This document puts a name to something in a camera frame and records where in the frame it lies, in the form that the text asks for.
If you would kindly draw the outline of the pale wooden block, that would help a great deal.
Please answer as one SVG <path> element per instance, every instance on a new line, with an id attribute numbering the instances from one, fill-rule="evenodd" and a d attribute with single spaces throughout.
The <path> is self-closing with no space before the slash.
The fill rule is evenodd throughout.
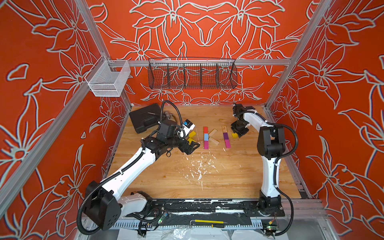
<path id="1" fill-rule="evenodd" d="M 210 137 L 210 138 L 213 137 L 217 131 L 218 131 L 217 129 L 213 129 L 213 130 L 209 133 L 209 137 Z"/>

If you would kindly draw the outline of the magenta block front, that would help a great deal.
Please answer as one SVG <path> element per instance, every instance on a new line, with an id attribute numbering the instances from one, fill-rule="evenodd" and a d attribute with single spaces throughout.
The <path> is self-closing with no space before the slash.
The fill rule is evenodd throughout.
<path id="1" fill-rule="evenodd" d="M 226 148 L 227 148 L 227 149 L 230 149 L 230 148 L 231 148 L 230 140 L 226 139 L 226 140 L 225 140 L 225 145 L 226 145 Z"/>

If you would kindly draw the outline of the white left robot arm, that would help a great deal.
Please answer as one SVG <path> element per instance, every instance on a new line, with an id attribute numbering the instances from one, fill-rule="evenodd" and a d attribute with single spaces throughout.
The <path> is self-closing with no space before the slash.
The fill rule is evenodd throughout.
<path id="1" fill-rule="evenodd" d="M 89 183 L 77 213 L 79 232 L 89 236 L 100 230 L 106 231 L 121 215 L 142 212 L 150 200 L 149 196 L 139 192 L 122 201 L 123 193 L 160 156 L 170 156 L 174 148 L 190 155 L 199 148 L 199 143 L 189 143 L 186 139 L 194 128 L 195 124 L 190 120 L 181 124 L 172 120 L 162 121 L 157 130 L 140 140 L 138 151 L 122 167 L 99 183 Z"/>

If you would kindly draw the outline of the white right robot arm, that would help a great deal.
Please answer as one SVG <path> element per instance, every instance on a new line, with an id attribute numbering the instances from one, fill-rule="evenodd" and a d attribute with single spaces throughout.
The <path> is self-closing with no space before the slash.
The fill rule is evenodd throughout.
<path id="1" fill-rule="evenodd" d="M 284 128 L 270 123 L 254 107 L 245 107 L 242 104 L 234 104 L 233 116 L 237 120 L 231 124 L 231 129 L 239 137 L 248 133 L 250 126 L 259 133 L 257 150 L 263 161 L 263 183 L 257 209 L 261 215 L 269 216 L 281 207 L 278 170 L 280 157 L 286 150 L 283 144 Z"/>

